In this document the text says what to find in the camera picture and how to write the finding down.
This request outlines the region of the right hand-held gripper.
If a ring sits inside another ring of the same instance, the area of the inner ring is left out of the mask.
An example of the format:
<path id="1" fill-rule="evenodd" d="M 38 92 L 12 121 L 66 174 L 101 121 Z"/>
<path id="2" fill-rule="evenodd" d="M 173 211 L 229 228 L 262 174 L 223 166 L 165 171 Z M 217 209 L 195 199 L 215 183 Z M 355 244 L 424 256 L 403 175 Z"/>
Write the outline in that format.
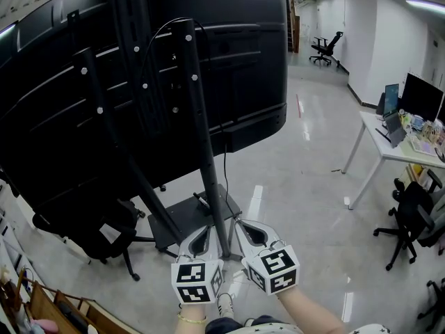
<path id="1" fill-rule="evenodd" d="M 295 251 L 272 227 L 237 220 L 234 231 L 247 276 L 260 290 L 270 296 L 298 284 L 300 263 Z"/>

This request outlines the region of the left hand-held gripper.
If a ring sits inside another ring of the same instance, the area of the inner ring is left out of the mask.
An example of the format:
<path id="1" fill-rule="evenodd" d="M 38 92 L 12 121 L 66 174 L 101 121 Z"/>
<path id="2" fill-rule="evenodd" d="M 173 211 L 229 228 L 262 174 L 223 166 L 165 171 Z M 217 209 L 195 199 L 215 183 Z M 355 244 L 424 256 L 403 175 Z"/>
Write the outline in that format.
<path id="1" fill-rule="evenodd" d="M 191 233 L 179 246 L 171 264 L 172 288 L 182 305 L 215 303 L 223 284 L 224 262 L 213 226 Z"/>

